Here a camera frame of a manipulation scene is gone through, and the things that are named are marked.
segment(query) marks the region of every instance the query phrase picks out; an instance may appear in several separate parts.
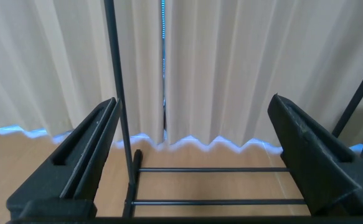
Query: wooden floor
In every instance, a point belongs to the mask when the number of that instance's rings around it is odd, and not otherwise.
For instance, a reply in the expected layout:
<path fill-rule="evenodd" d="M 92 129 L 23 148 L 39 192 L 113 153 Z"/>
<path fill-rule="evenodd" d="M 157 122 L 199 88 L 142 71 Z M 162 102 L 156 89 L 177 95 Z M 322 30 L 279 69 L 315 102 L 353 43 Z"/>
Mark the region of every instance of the wooden floor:
<path fill-rule="evenodd" d="M 143 151 L 143 167 L 279 167 L 278 154 L 263 144 L 241 153 L 217 141 L 202 151 L 197 141 L 177 149 L 154 149 L 146 139 L 133 144 Z M 0 223 L 9 220 L 6 199 L 57 147 L 47 136 L 29 139 L 22 133 L 0 135 Z M 103 170 L 95 198 L 97 216 L 121 216 L 127 190 L 123 150 L 114 147 Z M 289 173 L 143 173 L 138 199 L 302 198 Z M 305 205 L 140 206 L 135 216 L 309 215 Z"/>

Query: curtain fold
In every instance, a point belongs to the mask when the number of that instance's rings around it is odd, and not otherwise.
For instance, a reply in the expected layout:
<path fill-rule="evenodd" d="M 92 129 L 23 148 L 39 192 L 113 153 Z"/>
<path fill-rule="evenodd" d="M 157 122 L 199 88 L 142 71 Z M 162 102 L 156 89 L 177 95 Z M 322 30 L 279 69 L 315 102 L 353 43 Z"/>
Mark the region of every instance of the curtain fold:
<path fill-rule="evenodd" d="M 170 143 L 276 143 L 266 113 L 275 93 L 331 130 L 362 79 L 361 1 L 166 1 Z M 363 141 L 363 100 L 355 114 L 348 144 Z"/>
<path fill-rule="evenodd" d="M 0 127 L 60 134 L 116 96 L 103 6 L 0 1 Z M 130 134 L 144 132 L 156 142 L 163 136 L 159 7 L 159 1 L 115 4 Z M 115 139 L 121 139 L 120 125 Z"/>

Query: curtain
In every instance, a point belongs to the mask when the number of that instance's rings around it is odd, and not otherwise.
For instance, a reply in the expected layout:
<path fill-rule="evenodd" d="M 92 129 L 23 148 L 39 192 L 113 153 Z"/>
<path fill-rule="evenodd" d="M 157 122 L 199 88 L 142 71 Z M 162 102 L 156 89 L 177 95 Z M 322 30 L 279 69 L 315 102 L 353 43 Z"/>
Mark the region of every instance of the curtain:
<path fill-rule="evenodd" d="M 278 93 L 332 130 L 363 79 L 363 1 L 166 1 L 170 143 L 276 143 Z M 363 99 L 341 138 L 363 141 Z"/>
<path fill-rule="evenodd" d="M 159 1 L 116 1 L 115 9 L 130 134 L 160 142 Z M 0 127 L 60 134 L 113 96 L 103 1 L 0 1 Z"/>

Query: black metal rack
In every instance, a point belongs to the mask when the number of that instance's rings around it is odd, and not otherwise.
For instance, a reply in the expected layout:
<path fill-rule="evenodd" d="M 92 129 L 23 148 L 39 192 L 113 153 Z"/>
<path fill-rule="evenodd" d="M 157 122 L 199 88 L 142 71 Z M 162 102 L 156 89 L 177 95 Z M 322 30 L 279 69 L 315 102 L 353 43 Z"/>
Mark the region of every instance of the black metal rack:
<path fill-rule="evenodd" d="M 363 223 L 363 160 L 290 100 L 275 95 L 268 114 L 283 146 L 286 167 L 151 168 L 131 156 L 113 0 L 105 0 L 115 73 L 114 98 L 99 104 L 8 198 L 11 223 Z M 121 122 L 128 168 L 123 217 L 98 218 L 93 200 Z M 290 172 L 304 199 L 138 200 L 143 172 Z M 302 205 L 312 217 L 133 218 L 138 205 Z"/>

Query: floor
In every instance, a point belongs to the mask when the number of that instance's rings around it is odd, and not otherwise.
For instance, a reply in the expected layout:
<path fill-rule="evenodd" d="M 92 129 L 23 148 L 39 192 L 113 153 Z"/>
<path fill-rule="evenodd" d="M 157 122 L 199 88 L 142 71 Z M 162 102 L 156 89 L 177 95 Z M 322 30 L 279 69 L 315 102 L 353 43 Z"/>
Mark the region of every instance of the floor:
<path fill-rule="evenodd" d="M 0 223 L 9 220 L 6 199 L 57 147 L 48 136 L 30 139 L 22 133 L 0 135 Z M 263 144 L 247 144 L 241 152 L 224 141 L 203 151 L 187 140 L 160 151 L 144 138 L 133 150 L 143 151 L 145 167 L 283 167 L 279 154 Z M 123 150 L 114 146 L 95 198 L 97 216 L 121 216 L 127 188 Z M 138 199 L 302 198 L 289 173 L 143 173 Z M 135 216 L 309 215 L 305 205 L 140 206 Z"/>

